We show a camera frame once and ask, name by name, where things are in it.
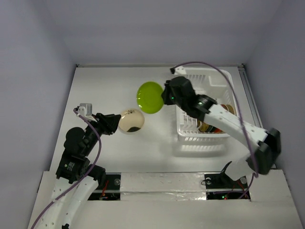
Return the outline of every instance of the white panel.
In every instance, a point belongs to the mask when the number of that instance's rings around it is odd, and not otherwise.
[[[45,2],[77,63],[242,63],[281,0]]]
[[[52,189],[54,175],[45,172],[33,210],[34,217],[48,201],[43,194]],[[251,202],[207,201],[88,201],[75,229],[301,229],[292,200]]]

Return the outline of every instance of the plastic basket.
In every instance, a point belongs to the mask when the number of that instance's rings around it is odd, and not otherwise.
[[[224,77],[214,69],[210,68],[184,68],[176,69],[176,75],[183,75],[189,79],[197,94],[206,94],[215,99],[219,104],[230,104],[237,112],[233,93]],[[222,70],[232,83],[232,77]],[[205,142],[210,145],[219,144],[229,137],[226,133],[202,133],[198,129],[197,120],[188,116],[177,107],[177,132],[179,141]]]

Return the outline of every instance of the cable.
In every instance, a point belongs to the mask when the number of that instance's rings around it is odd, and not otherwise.
[[[238,183],[238,185],[242,188],[242,190],[244,191],[244,187],[243,187],[243,185],[240,183],[239,180],[237,181],[237,183]]]
[[[250,181],[250,183],[249,183],[249,185],[248,185],[248,188],[247,188],[246,191],[239,197],[239,199],[243,198],[244,195],[247,194],[247,192],[249,191],[249,189],[250,189],[250,187],[251,187],[251,185],[252,185],[253,180],[254,180],[254,173],[252,174],[252,178],[251,178],[251,181]]]
[[[251,182],[250,184],[248,185],[248,188],[245,192],[243,192],[243,194],[239,197],[239,199],[241,199],[244,195],[246,195],[247,191],[249,190],[250,186],[252,185],[252,182],[253,182],[253,179],[254,177],[258,178],[258,164],[257,164],[257,161],[256,161],[256,158],[255,158],[255,155],[254,155],[254,152],[252,150],[252,147],[251,147],[251,144],[250,144],[250,139],[249,139],[249,136],[248,136],[248,133],[246,131],[246,128],[244,126],[244,119],[243,119],[243,115],[242,115],[242,111],[241,111],[241,108],[240,108],[240,105],[239,105],[239,102],[238,102],[238,99],[237,99],[237,96],[236,96],[236,93],[234,91],[234,88],[229,80],[229,78],[219,69],[217,68],[216,66],[213,66],[212,64],[209,64],[209,63],[206,63],[206,62],[201,62],[201,61],[190,61],[190,62],[184,62],[184,63],[180,63],[180,64],[177,64],[176,66],[170,68],[171,70],[171,73],[174,74],[175,72],[175,68],[178,68],[180,66],[183,66],[183,65],[187,65],[187,64],[194,64],[194,63],[199,63],[199,64],[204,64],[204,65],[207,65],[207,66],[210,66],[211,68],[214,68],[216,71],[218,71],[224,78],[225,80],[227,81],[227,83],[229,84],[231,90],[232,90],[232,93],[233,93],[233,96],[236,100],[236,106],[237,106],[237,111],[239,113],[239,121],[240,121],[240,125],[242,127],[242,130],[243,130],[243,133],[244,133],[244,137],[246,139],[246,142],[247,142],[247,146],[248,146],[248,149],[250,151],[250,157],[251,157],[251,160],[253,162],[253,166],[254,166],[254,171],[255,173],[252,174],[252,179],[251,179]]]
[[[99,133],[96,131],[96,129],[91,125],[91,123],[85,119],[83,116],[81,116],[76,109],[73,109],[74,113],[81,118],[92,130],[93,132],[96,134],[97,139],[99,141],[99,150],[97,152],[96,158],[94,160],[94,162],[92,163],[92,166],[88,169],[88,171],[80,178],[79,181],[77,181],[75,184],[73,184],[70,188],[68,188],[66,191],[64,191],[63,193],[61,193],[58,197],[55,198],[55,200],[59,200],[60,198],[62,198],[63,196],[65,196],[68,192],[70,192],[72,189],[74,189],[76,186],[79,185],[79,183],[81,183],[81,181],[91,172],[91,170],[94,168],[97,160],[100,157],[101,154],[101,150],[102,150],[102,140],[101,137],[99,135]],[[50,204],[48,204],[44,210],[42,210],[42,212],[37,216],[36,220],[34,221],[32,227],[30,229],[34,229],[36,224],[38,223],[38,221],[40,220],[40,218],[43,216],[43,214],[54,204],[55,202],[51,202]]]

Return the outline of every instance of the red wire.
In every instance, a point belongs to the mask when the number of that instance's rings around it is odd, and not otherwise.
[[[103,188],[103,191],[102,191],[102,194],[101,194],[100,198],[104,196],[104,192],[105,192],[105,190],[107,189],[108,183],[109,183],[109,181],[107,180],[107,181],[106,181],[106,184],[105,184],[105,187]]]
[[[243,189],[243,191],[244,191],[244,187],[243,187],[243,185],[240,183],[240,181],[237,181],[237,183],[238,183],[238,185]]]
[[[243,189],[243,191],[244,191],[244,187],[243,187],[243,185],[240,183],[240,181],[237,181],[237,183],[238,183],[238,185]]]

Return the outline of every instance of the white plastic crate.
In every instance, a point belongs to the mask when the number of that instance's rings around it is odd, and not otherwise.
[[[227,71],[222,70],[222,72],[228,76],[232,83],[231,75]],[[237,112],[233,93],[224,77],[216,70],[210,68],[184,68],[182,66],[176,69],[175,74],[183,75],[189,79],[197,94],[206,94],[219,104],[230,104]],[[192,142],[193,144],[205,142],[207,145],[217,145],[229,137],[226,133],[202,133],[198,130],[196,119],[188,116],[179,107],[177,107],[176,112],[179,141]]]

